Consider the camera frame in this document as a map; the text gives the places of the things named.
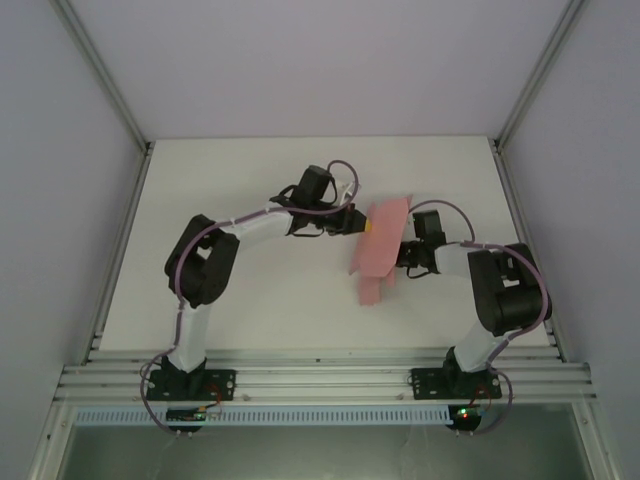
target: robotic arm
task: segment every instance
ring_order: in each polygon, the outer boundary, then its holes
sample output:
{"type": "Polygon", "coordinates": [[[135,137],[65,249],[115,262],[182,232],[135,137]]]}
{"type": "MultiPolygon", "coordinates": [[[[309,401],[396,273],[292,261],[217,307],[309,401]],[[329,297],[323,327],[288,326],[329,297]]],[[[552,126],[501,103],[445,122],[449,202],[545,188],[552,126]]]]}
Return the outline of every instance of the robotic arm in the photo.
{"type": "MultiPolygon", "coordinates": [[[[415,213],[413,221],[417,240],[402,242],[396,266],[406,268],[407,276],[412,268],[426,269],[410,278],[448,274],[469,279],[479,320],[466,337],[448,351],[441,368],[412,370],[414,397],[417,400],[469,399],[475,398],[482,388],[483,396],[500,398],[500,383],[488,366],[501,346],[536,323],[544,306],[540,285],[533,273],[512,256],[515,253],[537,268],[531,251],[523,243],[506,246],[505,250],[510,253],[447,243],[437,211],[415,213]]],[[[549,300],[544,319],[550,316],[549,300]]],[[[479,419],[476,420],[477,423],[467,429],[475,429],[479,423],[479,419]]]]}
{"type": "MultiPolygon", "coordinates": [[[[191,248],[180,275],[180,292],[185,300],[180,341],[163,357],[161,370],[152,374],[154,388],[149,389],[147,398],[161,392],[164,400],[195,400],[202,394],[207,377],[205,337],[211,308],[229,283],[237,254],[270,238],[296,235],[309,225],[329,235],[365,231],[367,219],[353,203],[337,208],[354,196],[355,189],[355,181],[343,183],[328,170],[310,166],[297,185],[290,185],[271,198],[255,218],[241,223],[231,221],[231,225],[213,230],[191,248]],[[325,201],[330,186],[333,199],[325,201]]],[[[164,271],[174,293],[180,257],[201,232],[215,223],[204,215],[193,217],[171,252],[164,271]]]]}

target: white arm segment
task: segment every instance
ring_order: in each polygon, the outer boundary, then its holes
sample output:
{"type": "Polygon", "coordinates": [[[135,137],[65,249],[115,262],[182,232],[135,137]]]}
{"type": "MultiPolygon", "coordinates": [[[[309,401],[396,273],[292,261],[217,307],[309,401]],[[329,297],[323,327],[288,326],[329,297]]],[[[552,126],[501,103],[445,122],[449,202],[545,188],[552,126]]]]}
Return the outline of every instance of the white arm segment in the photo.
{"type": "MultiPolygon", "coordinates": [[[[467,255],[472,251],[473,249],[462,247],[457,243],[437,248],[435,257],[438,272],[443,275],[457,275],[471,281],[467,255]]],[[[453,350],[460,369],[469,373],[485,370],[489,355],[511,333],[507,332],[503,336],[494,337],[491,332],[485,330],[480,321],[475,322],[469,333],[456,344],[453,350]]]]}
{"type": "MultiPolygon", "coordinates": [[[[281,205],[270,202],[265,209],[278,207],[281,205]]],[[[232,233],[240,240],[239,254],[262,241],[284,237],[289,232],[292,221],[293,217],[288,212],[270,212],[248,222],[221,228],[221,230],[232,233]]],[[[169,354],[169,361],[184,372],[193,371],[206,358],[205,338],[212,306],[213,303],[192,308],[187,303],[184,307],[180,342],[178,347],[169,354]]]]}

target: pink cloth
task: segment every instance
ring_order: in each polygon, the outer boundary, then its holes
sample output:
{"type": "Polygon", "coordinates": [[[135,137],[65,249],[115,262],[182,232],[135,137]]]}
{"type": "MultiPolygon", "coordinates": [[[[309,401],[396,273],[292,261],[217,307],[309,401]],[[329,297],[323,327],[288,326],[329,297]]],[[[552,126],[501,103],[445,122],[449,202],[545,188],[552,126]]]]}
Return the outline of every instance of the pink cloth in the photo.
{"type": "Polygon", "coordinates": [[[397,198],[379,207],[372,204],[367,211],[371,231],[360,234],[349,268],[349,274],[360,272],[360,305],[374,305],[382,300],[383,279],[387,287],[395,285],[395,264],[410,202],[411,197],[397,198]]]}

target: glass panel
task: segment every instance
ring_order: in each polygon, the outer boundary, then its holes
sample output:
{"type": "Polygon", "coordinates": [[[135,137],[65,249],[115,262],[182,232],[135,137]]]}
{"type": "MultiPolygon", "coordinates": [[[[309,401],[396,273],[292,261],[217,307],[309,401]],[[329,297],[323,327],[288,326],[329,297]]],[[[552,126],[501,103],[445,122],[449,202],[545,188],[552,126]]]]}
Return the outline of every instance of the glass panel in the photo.
{"type": "Polygon", "coordinates": [[[101,479],[589,479],[565,407],[516,406],[498,430],[217,427],[174,439],[152,427],[76,428],[61,476],[101,479]]]}

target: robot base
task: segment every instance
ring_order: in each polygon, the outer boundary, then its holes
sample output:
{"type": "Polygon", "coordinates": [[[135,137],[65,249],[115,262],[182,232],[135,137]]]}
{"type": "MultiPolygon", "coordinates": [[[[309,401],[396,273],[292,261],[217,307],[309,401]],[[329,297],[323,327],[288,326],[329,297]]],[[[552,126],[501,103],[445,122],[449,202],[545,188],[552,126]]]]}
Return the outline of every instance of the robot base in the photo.
{"type": "Polygon", "coordinates": [[[472,400],[501,398],[497,375],[488,370],[463,372],[456,362],[453,348],[447,352],[442,368],[414,368],[411,387],[415,400],[472,400]]]}
{"type": "Polygon", "coordinates": [[[206,360],[192,372],[186,373],[163,357],[160,370],[151,372],[147,400],[207,403],[233,400],[236,371],[207,370],[205,363],[206,360]]]}

